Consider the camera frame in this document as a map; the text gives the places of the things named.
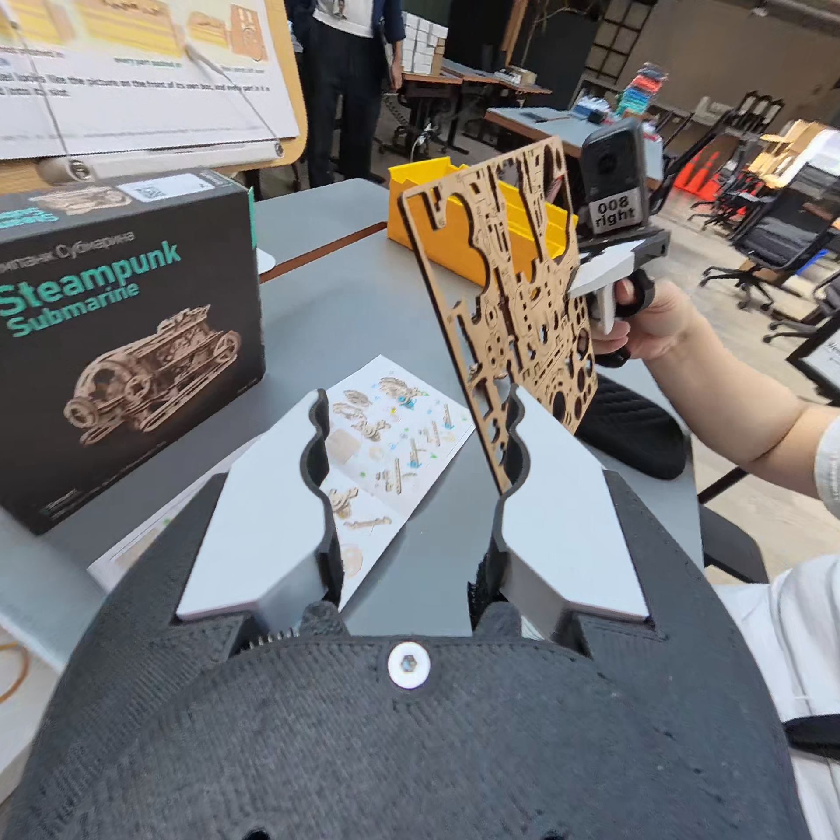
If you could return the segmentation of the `black quilted wrist rest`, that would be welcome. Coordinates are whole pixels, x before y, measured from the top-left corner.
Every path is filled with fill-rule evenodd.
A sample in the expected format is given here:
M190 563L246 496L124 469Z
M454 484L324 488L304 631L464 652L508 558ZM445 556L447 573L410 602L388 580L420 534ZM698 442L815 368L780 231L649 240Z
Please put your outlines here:
M677 421L662 407L603 374L598 374L597 390L575 436L657 480L675 480L686 467L686 440Z

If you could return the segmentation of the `grey office table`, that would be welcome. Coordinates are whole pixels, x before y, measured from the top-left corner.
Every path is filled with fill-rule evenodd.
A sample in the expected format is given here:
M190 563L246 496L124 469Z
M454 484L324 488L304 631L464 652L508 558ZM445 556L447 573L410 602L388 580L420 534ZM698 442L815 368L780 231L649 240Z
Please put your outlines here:
M548 107L489 108L485 120L494 126L531 141L557 137L566 157L579 158L587 137L598 127L572 111ZM664 180L662 140L644 138L647 186L656 188Z
M424 160L432 152L467 154L457 145L459 132L477 124L467 138L484 143L482 123L488 109L521 107L529 97L549 96L550 88L516 82L445 59L436 76L405 71L397 92L385 94L384 105L396 120L389 143L378 140L380 152L390 151L409 161Z

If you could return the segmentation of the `stack of coloured packets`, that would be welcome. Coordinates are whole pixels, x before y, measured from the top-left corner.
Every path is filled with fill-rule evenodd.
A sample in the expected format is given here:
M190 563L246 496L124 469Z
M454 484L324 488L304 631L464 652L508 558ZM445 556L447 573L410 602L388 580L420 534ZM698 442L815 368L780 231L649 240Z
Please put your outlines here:
M667 78L667 72L660 66L652 62L644 63L617 100L615 117L643 119Z

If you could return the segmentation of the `yellow plastic bin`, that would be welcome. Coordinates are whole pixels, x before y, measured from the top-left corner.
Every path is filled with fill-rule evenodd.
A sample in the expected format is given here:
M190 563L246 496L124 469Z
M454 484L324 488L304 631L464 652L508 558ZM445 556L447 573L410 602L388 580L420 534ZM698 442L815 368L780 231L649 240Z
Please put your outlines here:
M406 189L436 182L445 175L466 168L465 164L452 165L448 157L391 167L389 169L387 237L399 245L412 249L397 202L399 195L402 195ZM517 272L524 273L527 279L531 279L532 263L538 253L519 190L507 183L502 183L500 189L507 203L513 268ZM421 198L413 201L411 207L422 212L416 224L430 261L483 287L486 283L486 269L480 253L469 243L469 218L462 202L456 196L448 199L447 223L440 231L433 230L424 213L425 205ZM561 256L565 250L567 216L568 212L564 205L547 205L548 229L545 238L549 256L552 259Z

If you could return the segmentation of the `wooden model parts sheet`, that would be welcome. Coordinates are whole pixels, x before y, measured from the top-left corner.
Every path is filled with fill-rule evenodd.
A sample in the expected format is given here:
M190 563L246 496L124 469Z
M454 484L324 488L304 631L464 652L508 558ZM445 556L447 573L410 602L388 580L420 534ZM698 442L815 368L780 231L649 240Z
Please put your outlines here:
M564 150L550 137L479 164L410 164L396 198L500 493L508 394L575 433L597 388Z

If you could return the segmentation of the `black model kit box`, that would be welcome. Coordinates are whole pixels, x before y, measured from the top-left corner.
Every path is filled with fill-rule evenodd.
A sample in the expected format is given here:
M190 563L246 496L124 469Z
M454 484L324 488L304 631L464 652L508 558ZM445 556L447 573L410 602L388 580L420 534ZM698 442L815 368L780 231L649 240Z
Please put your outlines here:
M254 204L208 169L2 195L1 502L27 530L261 380Z

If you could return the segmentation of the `stack of white boxes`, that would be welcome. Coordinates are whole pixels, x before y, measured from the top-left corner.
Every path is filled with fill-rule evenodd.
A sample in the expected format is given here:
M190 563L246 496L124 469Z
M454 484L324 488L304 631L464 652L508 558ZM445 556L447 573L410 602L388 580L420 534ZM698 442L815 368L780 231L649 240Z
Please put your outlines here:
M407 74L438 77L443 69L448 27L402 12L405 38L402 69Z

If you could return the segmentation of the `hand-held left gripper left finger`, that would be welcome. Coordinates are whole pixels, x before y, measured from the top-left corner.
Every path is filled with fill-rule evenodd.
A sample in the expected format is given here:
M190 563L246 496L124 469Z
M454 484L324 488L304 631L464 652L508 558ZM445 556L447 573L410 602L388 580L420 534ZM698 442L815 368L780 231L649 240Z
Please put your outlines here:
M176 610L184 621L249 613L267 634L316 601L339 606L343 563L329 473L329 400L310 391L233 462Z

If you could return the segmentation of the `person's right hand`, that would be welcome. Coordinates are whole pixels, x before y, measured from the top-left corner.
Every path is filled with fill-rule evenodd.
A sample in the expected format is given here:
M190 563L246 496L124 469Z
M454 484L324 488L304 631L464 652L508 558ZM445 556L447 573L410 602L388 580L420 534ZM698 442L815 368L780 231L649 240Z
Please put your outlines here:
M596 355L627 350L632 359L653 361L677 343L697 310L687 294L671 280L654 283L654 297L642 311L614 321L612 330L591 327Z

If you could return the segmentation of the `white instruction booklet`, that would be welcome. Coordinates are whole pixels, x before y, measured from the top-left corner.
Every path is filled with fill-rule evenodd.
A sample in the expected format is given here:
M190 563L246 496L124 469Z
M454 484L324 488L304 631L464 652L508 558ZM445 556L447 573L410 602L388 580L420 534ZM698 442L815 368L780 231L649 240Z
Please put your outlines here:
M329 473L346 607L475 430L469 409L383 355L327 390Z

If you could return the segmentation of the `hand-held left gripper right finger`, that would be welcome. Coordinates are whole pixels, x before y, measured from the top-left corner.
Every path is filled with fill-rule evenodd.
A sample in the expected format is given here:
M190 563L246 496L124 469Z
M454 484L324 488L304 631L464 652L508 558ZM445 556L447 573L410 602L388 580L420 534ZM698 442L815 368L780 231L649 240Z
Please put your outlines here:
M508 398L489 592L559 642L578 615L643 625L648 604L602 463L528 391Z

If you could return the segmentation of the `white cardboard tray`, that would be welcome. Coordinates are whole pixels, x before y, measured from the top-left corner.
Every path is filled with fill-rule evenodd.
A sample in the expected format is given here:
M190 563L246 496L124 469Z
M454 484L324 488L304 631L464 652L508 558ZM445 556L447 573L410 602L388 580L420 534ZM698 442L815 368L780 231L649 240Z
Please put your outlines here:
M1 644L7 642L18 640L2 627ZM60 678L60 673L40 657L30 651L29 654L31 662L26 681L1 705L1 803L18 787L32 742ZM1 692L17 671L17 658L1 654Z

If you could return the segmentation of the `person's right forearm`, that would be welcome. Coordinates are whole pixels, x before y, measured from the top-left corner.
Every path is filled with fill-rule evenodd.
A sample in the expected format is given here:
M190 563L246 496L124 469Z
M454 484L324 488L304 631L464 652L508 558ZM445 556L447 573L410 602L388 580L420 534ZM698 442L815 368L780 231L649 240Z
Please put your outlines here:
M800 399L738 360L687 295L665 285L678 302L679 326L666 352L647 366L699 440L748 473L817 498L816 461L838 409Z

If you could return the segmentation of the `black office chair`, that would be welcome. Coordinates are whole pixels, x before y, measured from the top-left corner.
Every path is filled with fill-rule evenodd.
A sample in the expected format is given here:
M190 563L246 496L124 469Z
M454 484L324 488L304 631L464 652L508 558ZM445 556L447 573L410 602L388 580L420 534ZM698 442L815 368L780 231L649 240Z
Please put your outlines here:
M738 308L750 308L757 292L763 298L759 308L770 312L774 299L760 273L769 271L786 277L797 273L838 234L838 217L838 171L805 164L734 235L731 245L749 266L711 266L703 271L699 287L712 280L735 280L735 288L742 293Z

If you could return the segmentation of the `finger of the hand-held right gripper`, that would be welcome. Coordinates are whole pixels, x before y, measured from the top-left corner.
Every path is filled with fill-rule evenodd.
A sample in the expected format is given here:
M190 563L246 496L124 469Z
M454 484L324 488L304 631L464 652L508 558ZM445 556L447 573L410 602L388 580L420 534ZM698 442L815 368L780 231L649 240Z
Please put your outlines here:
M566 297L570 300L582 298L629 278L636 270L636 250L644 245L644 241L632 239L586 255L587 259L580 263L574 274Z

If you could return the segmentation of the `black framed marker sign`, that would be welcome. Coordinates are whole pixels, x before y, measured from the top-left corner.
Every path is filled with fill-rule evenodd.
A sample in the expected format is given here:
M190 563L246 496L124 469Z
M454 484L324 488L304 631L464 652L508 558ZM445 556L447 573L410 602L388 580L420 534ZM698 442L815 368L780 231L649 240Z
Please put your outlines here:
M824 322L786 358L814 384L829 406L839 407L839 315Z

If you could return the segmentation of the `white paper leaflet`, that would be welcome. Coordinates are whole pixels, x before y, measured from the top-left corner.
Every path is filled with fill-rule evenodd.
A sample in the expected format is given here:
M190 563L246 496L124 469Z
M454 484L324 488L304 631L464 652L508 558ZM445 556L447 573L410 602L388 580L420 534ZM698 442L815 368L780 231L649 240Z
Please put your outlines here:
M261 438L262 435L258 435L242 444L230 455L219 461L215 467L203 473L178 495L166 502L158 511L142 521L139 526L88 566L87 572L89 575L99 583L106 593L110 593L142 554L186 505L194 499L196 494L205 487L205 484L215 476L228 473L234 462Z

